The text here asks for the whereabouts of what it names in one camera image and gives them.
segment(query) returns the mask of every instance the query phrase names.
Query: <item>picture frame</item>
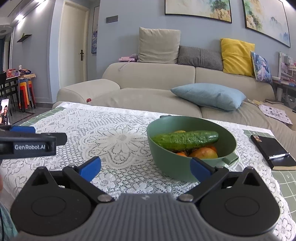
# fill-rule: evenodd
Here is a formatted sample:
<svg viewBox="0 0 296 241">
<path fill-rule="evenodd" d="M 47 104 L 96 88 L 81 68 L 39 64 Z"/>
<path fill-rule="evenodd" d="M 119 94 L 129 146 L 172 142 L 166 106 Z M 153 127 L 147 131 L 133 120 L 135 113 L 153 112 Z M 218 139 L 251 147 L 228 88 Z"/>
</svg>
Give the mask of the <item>picture frame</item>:
<svg viewBox="0 0 296 241">
<path fill-rule="evenodd" d="M 260 4 L 254 6 L 254 0 L 242 0 L 246 29 L 291 48 L 289 25 L 282 1 L 257 0 L 257 2 Z"/>
<path fill-rule="evenodd" d="M 201 0 L 185 1 L 188 1 L 187 6 L 182 5 L 184 1 L 165 0 L 165 15 L 190 16 L 232 23 L 230 0 L 209 0 L 207 3 Z M 198 4 L 201 4 L 204 11 L 199 9 Z"/>
<path fill-rule="evenodd" d="M 96 53 L 97 39 L 98 39 L 98 22 L 99 22 L 100 6 L 94 8 L 93 27 L 91 34 L 91 53 Z"/>
</svg>

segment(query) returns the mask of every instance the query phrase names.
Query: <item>smartphone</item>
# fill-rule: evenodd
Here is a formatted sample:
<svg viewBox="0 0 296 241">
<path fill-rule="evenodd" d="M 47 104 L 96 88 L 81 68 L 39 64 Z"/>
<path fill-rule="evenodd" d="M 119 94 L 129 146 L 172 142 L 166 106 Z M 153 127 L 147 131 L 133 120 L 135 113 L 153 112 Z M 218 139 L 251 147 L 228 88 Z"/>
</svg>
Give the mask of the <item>smartphone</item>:
<svg viewBox="0 0 296 241">
<path fill-rule="evenodd" d="M 9 125 L 9 99 L 2 99 L 0 105 L 0 123 Z"/>
</svg>

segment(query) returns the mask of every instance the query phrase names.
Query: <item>door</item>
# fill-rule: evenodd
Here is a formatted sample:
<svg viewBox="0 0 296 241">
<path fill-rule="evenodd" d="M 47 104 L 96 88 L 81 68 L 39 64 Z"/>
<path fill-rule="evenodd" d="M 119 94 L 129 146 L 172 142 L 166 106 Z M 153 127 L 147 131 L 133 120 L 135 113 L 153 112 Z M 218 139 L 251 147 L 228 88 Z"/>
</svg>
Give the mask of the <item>door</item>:
<svg viewBox="0 0 296 241">
<path fill-rule="evenodd" d="M 59 87 L 87 80 L 87 32 L 89 10 L 79 4 L 64 3 L 59 35 Z"/>
</svg>

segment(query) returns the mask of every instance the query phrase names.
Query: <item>pink item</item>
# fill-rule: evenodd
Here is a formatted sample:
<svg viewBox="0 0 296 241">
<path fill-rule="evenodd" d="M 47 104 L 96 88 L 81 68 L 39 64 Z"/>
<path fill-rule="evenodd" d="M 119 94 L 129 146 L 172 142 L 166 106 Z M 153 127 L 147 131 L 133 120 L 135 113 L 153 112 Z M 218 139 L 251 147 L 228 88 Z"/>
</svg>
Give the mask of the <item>pink item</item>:
<svg viewBox="0 0 296 241">
<path fill-rule="evenodd" d="M 135 62 L 135 59 L 130 57 L 121 57 L 119 62 Z"/>
</svg>

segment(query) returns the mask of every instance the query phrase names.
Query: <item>yellow pillow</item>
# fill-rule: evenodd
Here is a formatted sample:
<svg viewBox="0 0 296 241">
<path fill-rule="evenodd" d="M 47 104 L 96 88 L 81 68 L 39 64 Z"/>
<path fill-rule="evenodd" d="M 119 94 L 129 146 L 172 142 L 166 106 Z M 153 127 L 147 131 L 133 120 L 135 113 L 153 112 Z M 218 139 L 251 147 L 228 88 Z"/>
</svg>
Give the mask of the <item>yellow pillow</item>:
<svg viewBox="0 0 296 241">
<path fill-rule="evenodd" d="M 251 51 L 255 44 L 237 39 L 221 39 L 223 72 L 255 77 Z"/>
</svg>

